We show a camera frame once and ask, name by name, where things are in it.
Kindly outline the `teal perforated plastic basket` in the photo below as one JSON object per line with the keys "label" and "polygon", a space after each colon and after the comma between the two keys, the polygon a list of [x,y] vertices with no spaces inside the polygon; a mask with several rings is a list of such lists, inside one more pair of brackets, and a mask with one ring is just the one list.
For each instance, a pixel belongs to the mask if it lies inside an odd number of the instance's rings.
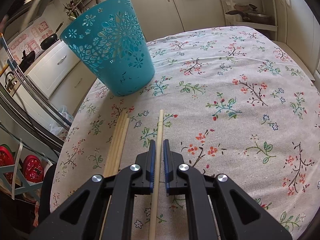
{"label": "teal perforated plastic basket", "polygon": [[81,14],[60,36],[115,95],[147,85],[155,68],[131,0],[106,0]]}

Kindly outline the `black wok on stove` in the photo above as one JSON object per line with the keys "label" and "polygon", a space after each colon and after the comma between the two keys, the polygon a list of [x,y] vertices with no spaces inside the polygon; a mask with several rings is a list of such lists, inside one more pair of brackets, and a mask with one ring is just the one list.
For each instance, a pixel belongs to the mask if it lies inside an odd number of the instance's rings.
{"label": "black wok on stove", "polygon": [[35,51],[32,50],[30,53],[26,54],[25,50],[23,51],[22,61],[19,64],[21,71],[24,73],[35,61]]}

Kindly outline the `white drawer cabinet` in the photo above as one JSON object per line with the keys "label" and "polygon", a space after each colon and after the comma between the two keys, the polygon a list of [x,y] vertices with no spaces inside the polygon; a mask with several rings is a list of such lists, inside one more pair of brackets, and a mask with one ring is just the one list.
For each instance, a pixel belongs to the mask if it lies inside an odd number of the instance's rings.
{"label": "white drawer cabinet", "polygon": [[62,41],[56,42],[33,63],[27,77],[56,108],[76,115],[95,75]]}

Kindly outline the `cream chopstick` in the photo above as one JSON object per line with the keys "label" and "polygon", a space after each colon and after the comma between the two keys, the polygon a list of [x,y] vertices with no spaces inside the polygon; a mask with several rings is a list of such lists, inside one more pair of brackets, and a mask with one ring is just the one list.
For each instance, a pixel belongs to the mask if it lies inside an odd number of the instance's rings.
{"label": "cream chopstick", "polygon": [[119,127],[120,127],[120,124],[123,120],[123,117],[124,117],[124,111],[121,112],[120,116],[118,117],[118,120],[117,120],[117,124],[116,124],[116,127],[115,127],[115,130],[112,134],[112,140],[111,140],[111,146],[110,148],[108,149],[108,155],[107,155],[107,159],[106,159],[106,164],[105,164],[105,168],[104,168],[104,172],[103,172],[103,177],[106,178],[107,177],[107,169],[108,169],[108,165],[110,164],[110,159],[112,158],[112,151],[113,151],[113,146],[114,146],[114,143],[116,142],[116,138],[117,138],[117,132],[119,130]]}
{"label": "cream chopstick", "polygon": [[155,177],[154,187],[151,198],[151,213],[150,213],[150,225],[148,240],[155,240],[156,238],[156,223],[157,223],[157,209],[158,209],[158,194],[159,194],[159,179],[161,169],[161,150],[162,150],[162,138],[163,138],[163,120],[164,110],[159,112],[159,119],[157,125],[157,141],[156,141],[156,158],[155,158]]}
{"label": "cream chopstick", "polygon": [[107,168],[107,176],[108,177],[113,175],[113,171],[114,171],[114,167],[115,167],[115,163],[116,163],[116,158],[117,158],[117,152],[118,152],[118,148],[120,145],[121,135],[123,133],[123,129],[124,129],[126,120],[127,120],[127,113],[123,112],[121,115],[121,119],[118,122],[118,124],[119,124],[118,130],[117,130],[116,135],[114,137],[115,142],[112,147],[111,159],[110,159],[110,162],[108,163],[108,168]]}
{"label": "cream chopstick", "polygon": [[127,118],[125,120],[124,128],[121,133],[120,144],[119,144],[118,151],[117,151],[116,161],[114,163],[115,166],[113,169],[113,175],[116,175],[119,171],[119,166],[120,166],[121,156],[122,156],[122,152],[123,152],[123,148],[124,148],[124,144],[125,144],[125,138],[126,138],[127,129],[129,126],[129,121],[130,121],[129,118]]}

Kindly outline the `floral white tablecloth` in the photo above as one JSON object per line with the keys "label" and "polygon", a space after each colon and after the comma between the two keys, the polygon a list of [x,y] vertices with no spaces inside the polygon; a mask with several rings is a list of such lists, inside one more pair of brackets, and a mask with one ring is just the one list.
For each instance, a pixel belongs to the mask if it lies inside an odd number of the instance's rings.
{"label": "floral white tablecloth", "polygon": [[120,166],[163,137],[190,166],[231,177],[298,239],[319,209],[319,92],[287,53],[248,27],[148,43],[151,82],[126,97],[97,80],[65,139],[50,197],[55,210],[105,169],[118,116],[129,116]]}

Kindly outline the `brown pan on shelf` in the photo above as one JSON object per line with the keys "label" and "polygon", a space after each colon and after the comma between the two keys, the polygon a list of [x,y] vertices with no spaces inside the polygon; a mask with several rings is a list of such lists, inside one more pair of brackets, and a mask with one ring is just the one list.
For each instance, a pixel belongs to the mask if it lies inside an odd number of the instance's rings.
{"label": "brown pan on shelf", "polygon": [[273,17],[260,13],[258,7],[253,4],[239,4],[234,5],[234,9],[227,11],[226,15],[240,15],[243,22],[251,22],[258,24],[274,25]]}

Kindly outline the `metal kettle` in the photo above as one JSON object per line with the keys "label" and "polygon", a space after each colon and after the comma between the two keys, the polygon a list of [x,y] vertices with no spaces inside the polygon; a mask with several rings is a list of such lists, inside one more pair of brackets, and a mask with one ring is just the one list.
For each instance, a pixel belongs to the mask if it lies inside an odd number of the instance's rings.
{"label": "metal kettle", "polygon": [[14,72],[9,71],[5,76],[5,89],[10,93],[17,83]]}

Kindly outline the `red round container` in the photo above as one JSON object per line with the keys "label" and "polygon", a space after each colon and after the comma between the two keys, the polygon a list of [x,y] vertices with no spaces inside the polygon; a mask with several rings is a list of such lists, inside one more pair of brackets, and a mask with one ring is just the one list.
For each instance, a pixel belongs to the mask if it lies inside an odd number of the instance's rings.
{"label": "red round container", "polygon": [[44,169],[40,159],[35,155],[28,155],[23,161],[22,174],[27,181],[40,183],[44,178]]}

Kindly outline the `black frying pan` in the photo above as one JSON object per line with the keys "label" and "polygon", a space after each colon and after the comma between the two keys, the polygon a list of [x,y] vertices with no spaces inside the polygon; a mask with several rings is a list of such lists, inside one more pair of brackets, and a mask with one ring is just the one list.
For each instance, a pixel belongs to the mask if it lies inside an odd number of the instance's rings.
{"label": "black frying pan", "polygon": [[57,32],[60,30],[60,28],[63,26],[63,22],[61,22],[59,24],[59,26],[57,27],[55,33],[53,33],[52,35],[48,36],[47,38],[45,38],[41,44],[40,47],[42,50],[47,50],[49,47],[51,47],[55,42],[58,41],[58,36],[57,36]]}

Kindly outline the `white open shelf rack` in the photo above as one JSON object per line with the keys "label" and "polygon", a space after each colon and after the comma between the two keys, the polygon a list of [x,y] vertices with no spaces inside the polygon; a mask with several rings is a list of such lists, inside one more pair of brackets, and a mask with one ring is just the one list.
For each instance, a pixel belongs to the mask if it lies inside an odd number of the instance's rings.
{"label": "white open shelf rack", "polygon": [[277,35],[275,0],[221,0],[225,22],[230,26],[247,26],[262,33]]}

